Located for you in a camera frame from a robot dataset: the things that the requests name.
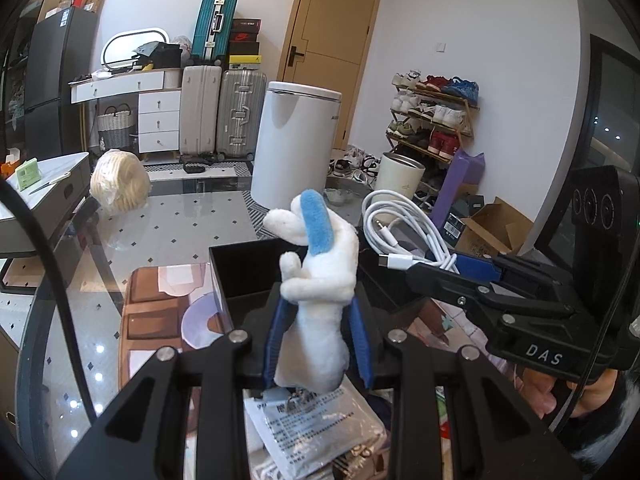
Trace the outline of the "white blue plush toy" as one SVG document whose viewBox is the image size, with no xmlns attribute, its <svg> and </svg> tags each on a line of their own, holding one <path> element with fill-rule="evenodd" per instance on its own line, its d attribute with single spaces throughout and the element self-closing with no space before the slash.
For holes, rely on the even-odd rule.
<svg viewBox="0 0 640 480">
<path fill-rule="evenodd" d="M 341 324 L 355 297 L 359 240 L 356 229 L 306 190 L 288 209 L 266 214 L 264 227 L 281 240 L 307 248 L 280 255 L 280 296 L 297 307 L 282 337 L 274 382 L 323 394 L 341 385 L 349 350 Z"/>
</svg>

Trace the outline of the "open brown cardboard box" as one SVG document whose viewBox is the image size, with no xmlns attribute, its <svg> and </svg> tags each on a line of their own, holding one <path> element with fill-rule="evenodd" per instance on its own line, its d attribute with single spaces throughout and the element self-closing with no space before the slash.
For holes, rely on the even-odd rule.
<svg viewBox="0 0 640 480">
<path fill-rule="evenodd" d="M 515 255 L 533 226 L 532 220 L 500 197 L 462 222 L 464 229 L 454 249 L 478 258 Z"/>
</svg>

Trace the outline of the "black cardboard storage box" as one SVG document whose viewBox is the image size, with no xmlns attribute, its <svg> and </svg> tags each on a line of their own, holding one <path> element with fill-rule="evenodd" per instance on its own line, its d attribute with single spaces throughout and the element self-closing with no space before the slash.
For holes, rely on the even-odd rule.
<svg viewBox="0 0 640 480">
<path fill-rule="evenodd" d="M 230 311 L 233 325 L 249 332 L 252 338 L 252 348 L 245 352 L 236 369 L 253 389 L 267 389 L 262 380 L 264 345 L 279 299 L 279 258 L 290 250 L 302 257 L 306 255 L 305 248 L 275 238 L 209 249 L 222 302 Z M 380 266 L 378 254 L 366 242 L 360 243 L 357 278 L 356 297 L 371 344 L 373 388 L 380 383 L 375 378 L 378 364 L 385 360 L 384 335 L 392 328 L 408 327 L 426 305 L 427 298 L 410 290 L 404 272 Z M 342 321 L 343 337 L 349 348 L 347 377 L 363 386 L 352 348 L 347 310 Z"/>
</svg>

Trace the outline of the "white printed foil pouch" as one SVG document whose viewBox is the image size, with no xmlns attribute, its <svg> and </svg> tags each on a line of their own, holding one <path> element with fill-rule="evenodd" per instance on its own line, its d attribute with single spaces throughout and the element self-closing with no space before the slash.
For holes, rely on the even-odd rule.
<svg viewBox="0 0 640 480">
<path fill-rule="evenodd" d="M 253 479 L 329 479 L 365 463 L 386 441 L 386 428 L 349 379 L 332 392 L 272 388 L 244 400 Z"/>
</svg>

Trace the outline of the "cream cylindrical bin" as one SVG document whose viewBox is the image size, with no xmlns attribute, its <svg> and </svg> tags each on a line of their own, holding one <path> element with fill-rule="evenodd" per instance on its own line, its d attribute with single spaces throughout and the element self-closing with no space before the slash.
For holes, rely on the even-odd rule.
<svg viewBox="0 0 640 480">
<path fill-rule="evenodd" d="M 413 198 L 424 175 L 425 167 L 405 155 L 387 152 L 382 155 L 375 191 L 391 190 Z"/>
</svg>

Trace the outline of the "white cylindrical appliance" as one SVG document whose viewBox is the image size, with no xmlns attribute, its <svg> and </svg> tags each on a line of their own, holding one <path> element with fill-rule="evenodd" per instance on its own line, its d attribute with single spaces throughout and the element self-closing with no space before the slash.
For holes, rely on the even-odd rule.
<svg viewBox="0 0 640 480">
<path fill-rule="evenodd" d="M 311 188 L 324 189 L 342 95 L 271 81 L 260 120 L 250 196 L 268 210 L 286 209 Z"/>
</svg>

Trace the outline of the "wooden shoe rack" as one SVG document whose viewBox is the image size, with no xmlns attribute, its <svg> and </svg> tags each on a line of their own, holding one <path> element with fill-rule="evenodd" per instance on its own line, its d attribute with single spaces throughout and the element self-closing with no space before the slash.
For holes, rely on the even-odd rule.
<svg viewBox="0 0 640 480">
<path fill-rule="evenodd" d="M 458 76 L 396 73 L 385 135 L 393 150 L 408 148 L 450 164 L 466 140 L 474 138 L 473 117 L 480 109 L 480 86 Z"/>
</svg>

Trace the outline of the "cream yarn bundle in plastic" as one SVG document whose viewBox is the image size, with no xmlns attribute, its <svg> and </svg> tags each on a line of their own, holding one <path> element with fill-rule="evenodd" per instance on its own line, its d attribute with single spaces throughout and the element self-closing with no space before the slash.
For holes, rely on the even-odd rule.
<svg viewBox="0 0 640 480">
<path fill-rule="evenodd" d="M 96 162 L 90 194 L 109 214 L 143 207 L 150 191 L 150 177 L 134 153 L 109 150 Z"/>
</svg>

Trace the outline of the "silver hard suitcase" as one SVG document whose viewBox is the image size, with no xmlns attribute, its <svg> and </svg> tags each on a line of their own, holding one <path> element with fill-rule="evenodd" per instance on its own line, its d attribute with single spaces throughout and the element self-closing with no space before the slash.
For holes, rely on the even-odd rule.
<svg viewBox="0 0 640 480">
<path fill-rule="evenodd" d="M 216 154 L 219 160 L 255 155 L 267 77 L 258 70 L 227 70 L 218 105 Z"/>
</svg>

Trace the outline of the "beige hard suitcase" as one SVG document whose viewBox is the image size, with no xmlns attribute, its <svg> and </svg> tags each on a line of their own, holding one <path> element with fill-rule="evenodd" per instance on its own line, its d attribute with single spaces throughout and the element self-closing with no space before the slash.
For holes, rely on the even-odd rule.
<svg viewBox="0 0 640 480">
<path fill-rule="evenodd" d="M 183 71 L 179 122 L 181 155 L 215 151 L 222 68 L 188 66 Z"/>
</svg>

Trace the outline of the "woven laundry basket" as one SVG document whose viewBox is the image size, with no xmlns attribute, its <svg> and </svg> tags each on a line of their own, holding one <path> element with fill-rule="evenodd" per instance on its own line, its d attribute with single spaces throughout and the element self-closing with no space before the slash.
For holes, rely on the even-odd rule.
<svg viewBox="0 0 640 480">
<path fill-rule="evenodd" d="M 136 148 L 136 116 L 128 104 L 108 106 L 104 113 L 96 118 L 96 125 L 99 148 L 102 152 L 133 151 Z"/>
</svg>

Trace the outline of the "white drawer desk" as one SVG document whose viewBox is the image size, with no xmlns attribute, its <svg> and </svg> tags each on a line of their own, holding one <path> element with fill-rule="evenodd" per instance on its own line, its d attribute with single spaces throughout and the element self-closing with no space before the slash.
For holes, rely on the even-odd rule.
<svg viewBox="0 0 640 480">
<path fill-rule="evenodd" d="M 182 70 L 178 68 L 135 70 L 104 79 L 87 79 L 70 84 L 70 102 L 107 100 L 106 107 L 94 112 L 93 129 L 99 150 L 96 118 L 108 106 L 126 103 L 136 116 L 137 145 L 132 152 L 175 152 L 180 143 L 181 81 Z"/>
</svg>

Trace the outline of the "white low side table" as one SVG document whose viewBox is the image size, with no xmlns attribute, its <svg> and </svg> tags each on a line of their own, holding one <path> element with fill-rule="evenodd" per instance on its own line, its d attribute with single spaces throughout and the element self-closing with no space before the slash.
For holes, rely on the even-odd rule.
<svg viewBox="0 0 640 480">
<path fill-rule="evenodd" d="M 88 194 L 91 168 L 88 152 L 53 157 L 38 162 L 41 179 L 18 191 L 39 222 L 47 241 L 54 246 L 65 222 Z M 0 250 L 2 258 L 34 256 L 36 250 L 25 231 L 5 206 L 1 207 Z"/>
</svg>

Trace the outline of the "stacked shoe boxes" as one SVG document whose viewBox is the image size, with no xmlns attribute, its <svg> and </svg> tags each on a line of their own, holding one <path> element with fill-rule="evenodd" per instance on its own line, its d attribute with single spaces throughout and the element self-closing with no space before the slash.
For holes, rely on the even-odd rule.
<svg viewBox="0 0 640 480">
<path fill-rule="evenodd" d="M 230 70 L 260 70 L 260 18 L 234 18 L 229 39 Z"/>
</svg>

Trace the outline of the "tan wooden door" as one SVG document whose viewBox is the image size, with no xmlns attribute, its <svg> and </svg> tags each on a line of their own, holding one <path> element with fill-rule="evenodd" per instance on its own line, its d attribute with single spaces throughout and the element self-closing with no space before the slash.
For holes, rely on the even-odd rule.
<svg viewBox="0 0 640 480">
<path fill-rule="evenodd" d="M 380 0 L 294 0 L 278 78 L 340 92 L 333 141 L 347 148 Z"/>
</svg>

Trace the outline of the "teal hard suitcase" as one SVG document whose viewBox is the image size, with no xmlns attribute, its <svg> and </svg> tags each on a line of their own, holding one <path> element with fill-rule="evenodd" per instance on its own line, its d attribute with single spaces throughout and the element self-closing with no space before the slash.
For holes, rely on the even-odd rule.
<svg viewBox="0 0 640 480">
<path fill-rule="evenodd" d="M 238 0 L 202 0 L 191 50 L 196 64 L 224 64 L 237 3 Z"/>
</svg>

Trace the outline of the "black bag on desk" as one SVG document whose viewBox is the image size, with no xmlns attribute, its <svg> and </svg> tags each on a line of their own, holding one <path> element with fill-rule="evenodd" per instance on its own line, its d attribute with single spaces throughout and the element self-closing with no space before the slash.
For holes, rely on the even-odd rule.
<svg viewBox="0 0 640 480">
<path fill-rule="evenodd" d="M 150 41 L 134 50 L 134 57 L 142 66 L 154 68 L 179 68 L 181 66 L 181 47 L 161 41 Z"/>
</svg>

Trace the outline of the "green tissue box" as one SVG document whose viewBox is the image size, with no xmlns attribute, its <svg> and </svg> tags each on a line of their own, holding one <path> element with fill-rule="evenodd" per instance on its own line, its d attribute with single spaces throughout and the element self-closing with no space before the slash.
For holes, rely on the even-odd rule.
<svg viewBox="0 0 640 480">
<path fill-rule="evenodd" d="M 41 180 L 41 174 L 38 166 L 38 159 L 31 158 L 23 162 L 14 171 L 16 177 L 17 189 L 24 191 Z"/>
</svg>

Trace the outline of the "oval vanity mirror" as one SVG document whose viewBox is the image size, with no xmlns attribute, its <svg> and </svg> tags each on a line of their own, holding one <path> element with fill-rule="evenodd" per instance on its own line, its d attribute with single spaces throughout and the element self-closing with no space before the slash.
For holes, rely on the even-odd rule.
<svg viewBox="0 0 640 480">
<path fill-rule="evenodd" d="M 168 42 L 166 30 L 158 27 L 119 32 L 104 44 L 100 61 L 104 70 L 119 70 L 131 66 L 138 49 L 149 42 Z"/>
</svg>

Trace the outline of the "black refrigerator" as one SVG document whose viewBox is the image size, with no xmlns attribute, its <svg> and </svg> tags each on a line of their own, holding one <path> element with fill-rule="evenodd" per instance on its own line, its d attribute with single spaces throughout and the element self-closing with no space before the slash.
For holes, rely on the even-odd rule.
<svg viewBox="0 0 640 480">
<path fill-rule="evenodd" d="M 24 117 L 29 158 L 81 150 L 79 112 L 70 83 L 90 73 L 98 16 L 72 6 L 36 24 L 28 51 Z"/>
</svg>

